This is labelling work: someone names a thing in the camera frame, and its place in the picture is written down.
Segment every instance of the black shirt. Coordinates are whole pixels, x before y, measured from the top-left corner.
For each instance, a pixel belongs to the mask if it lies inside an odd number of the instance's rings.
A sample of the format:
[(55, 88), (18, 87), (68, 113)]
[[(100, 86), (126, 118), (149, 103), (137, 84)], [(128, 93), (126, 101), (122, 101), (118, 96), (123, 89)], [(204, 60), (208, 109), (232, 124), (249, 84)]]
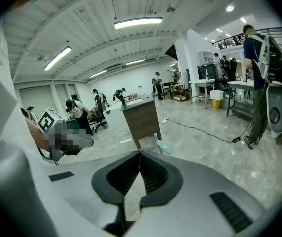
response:
[[(265, 36), (261, 34), (256, 34), (261, 39), (264, 39)], [(259, 70), (259, 67), (257, 66), (256, 62), (258, 62), (258, 56), (260, 54), (260, 48), (261, 48), (262, 42), (253, 39), (252, 37), (246, 38), (243, 44), (244, 49), (244, 58), (245, 59), (251, 59), (253, 62), (253, 71), (254, 71), (254, 89), (259, 90), (264, 88), (265, 86), (265, 79), (261, 77), (261, 73)]]

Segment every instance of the black cable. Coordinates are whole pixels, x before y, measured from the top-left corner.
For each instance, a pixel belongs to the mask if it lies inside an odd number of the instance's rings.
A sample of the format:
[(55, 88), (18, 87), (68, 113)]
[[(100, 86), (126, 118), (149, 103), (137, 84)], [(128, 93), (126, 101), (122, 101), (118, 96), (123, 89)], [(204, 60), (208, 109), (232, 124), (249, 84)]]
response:
[(173, 121), (173, 120), (171, 120), (171, 119), (169, 119), (169, 118), (166, 118), (166, 119), (167, 119), (167, 120), (170, 120), (171, 122), (173, 122), (173, 123), (175, 123), (175, 124), (179, 124), (179, 125), (182, 125), (182, 126), (185, 126), (185, 127), (188, 127), (188, 128), (194, 128), (194, 129), (199, 130), (199, 131), (201, 131), (201, 132), (203, 132), (203, 133), (205, 133), (205, 134), (207, 134), (207, 135), (209, 135), (209, 136), (215, 137), (215, 138), (217, 138), (217, 139), (219, 139), (219, 140), (221, 140), (221, 141), (224, 141), (224, 142), (227, 142), (227, 143), (236, 143), (236, 142), (238, 142), (238, 141), (241, 140), (242, 135), (246, 132), (246, 130), (248, 129), (249, 125), (252, 123), (252, 121), (253, 121), (253, 119), (254, 119), (254, 117), (255, 117), (255, 113), (256, 113), (256, 112), (257, 112), (257, 109), (256, 109), (256, 111), (254, 112), (253, 118), (252, 118), (251, 121), (248, 123), (248, 125), (247, 125), (246, 129), (244, 130), (244, 132), (243, 132), (239, 137), (236, 137), (236, 138), (234, 138), (234, 139), (231, 140), (231, 141), (223, 140), (223, 139), (221, 139), (221, 138), (219, 138), (219, 137), (217, 137), (217, 136), (215, 136), (215, 135), (213, 135), (213, 134), (209, 134), (209, 133), (207, 133), (207, 132), (205, 132), (205, 131), (203, 131), (203, 130), (201, 130), (201, 129), (199, 129), (199, 128), (196, 128), (196, 127), (194, 127), (194, 126), (188, 126), (188, 125), (185, 125), (185, 124), (181, 124), (181, 123), (178, 123), (178, 122), (176, 122), (176, 121)]

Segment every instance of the dark pants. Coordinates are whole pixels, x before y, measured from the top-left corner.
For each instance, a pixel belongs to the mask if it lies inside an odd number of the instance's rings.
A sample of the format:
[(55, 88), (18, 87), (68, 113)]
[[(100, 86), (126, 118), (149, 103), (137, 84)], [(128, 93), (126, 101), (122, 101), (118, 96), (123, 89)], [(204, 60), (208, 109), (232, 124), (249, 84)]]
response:
[(254, 91), (253, 104), (256, 113), (252, 122), (250, 139), (256, 141), (263, 136), (268, 125), (266, 88)]
[(157, 95), (159, 98), (162, 98), (162, 86), (156, 85)]
[(86, 111), (83, 111), (83, 115), (82, 115), (81, 118), (76, 118), (75, 120), (76, 120), (76, 122), (78, 123), (78, 125), (80, 126), (81, 129), (86, 130), (86, 134), (93, 135), (92, 129), (90, 128), (90, 125), (88, 123)]

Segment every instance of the ceiling light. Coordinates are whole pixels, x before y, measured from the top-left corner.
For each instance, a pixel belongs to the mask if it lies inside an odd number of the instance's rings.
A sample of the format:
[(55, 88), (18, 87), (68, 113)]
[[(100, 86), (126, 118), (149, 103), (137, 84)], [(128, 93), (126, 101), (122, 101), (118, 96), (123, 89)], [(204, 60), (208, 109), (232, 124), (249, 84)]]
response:
[(226, 11), (227, 11), (227, 12), (231, 12), (232, 10), (234, 10), (234, 6), (232, 6), (232, 5), (229, 5), (229, 6), (226, 8)]
[(98, 76), (98, 75), (100, 75), (100, 74), (102, 74), (102, 73), (105, 73), (105, 72), (107, 72), (107, 70), (103, 70), (103, 71), (100, 71), (100, 72), (98, 72), (98, 73), (96, 73), (96, 74), (93, 74), (92, 76), (90, 76), (90, 78), (95, 77), (95, 76)]
[(116, 29), (135, 26), (135, 25), (144, 25), (144, 24), (160, 24), (162, 23), (162, 17), (147, 17), (147, 18), (134, 18), (129, 20), (123, 20), (114, 23)]
[(126, 63), (126, 65), (134, 64), (134, 63), (141, 62), (141, 61), (145, 61), (145, 59), (138, 60), (138, 61), (128, 62), (128, 63)]
[(49, 70), (53, 65), (55, 65), (63, 56), (65, 56), (70, 51), (72, 51), (72, 48), (67, 46), (60, 53), (58, 53), (55, 57), (53, 57), (52, 60), (43, 68), (43, 70), (46, 70), (46, 71)]

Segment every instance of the floor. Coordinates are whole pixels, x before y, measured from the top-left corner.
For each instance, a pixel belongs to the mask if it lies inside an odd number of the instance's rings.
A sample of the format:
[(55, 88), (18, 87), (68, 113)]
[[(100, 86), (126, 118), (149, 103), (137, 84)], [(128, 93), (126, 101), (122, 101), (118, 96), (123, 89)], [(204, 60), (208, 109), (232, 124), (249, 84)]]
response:
[[(205, 109), (202, 102), (191, 105), (190, 101), (166, 98), (155, 100), (155, 104), (159, 122), (167, 117), (228, 141), (240, 136), (249, 123), (235, 115), (227, 117), (223, 109)], [(252, 194), (266, 209), (282, 200), (282, 145), (276, 144), (268, 129), (253, 150), (243, 139), (235, 144), (227, 143), (171, 121), (160, 124), (160, 129), (162, 140), (172, 150), (173, 157), (215, 169)], [(83, 149), (77, 157), (63, 156), (60, 164), (88, 161), (136, 149), (129, 131), (116, 134), (111, 128), (101, 127), (93, 138), (93, 147)], [(154, 136), (141, 139), (141, 147), (159, 152), (154, 139)], [(144, 183), (139, 175), (125, 197), (127, 220), (137, 220), (140, 214), (138, 204), (144, 195)]]

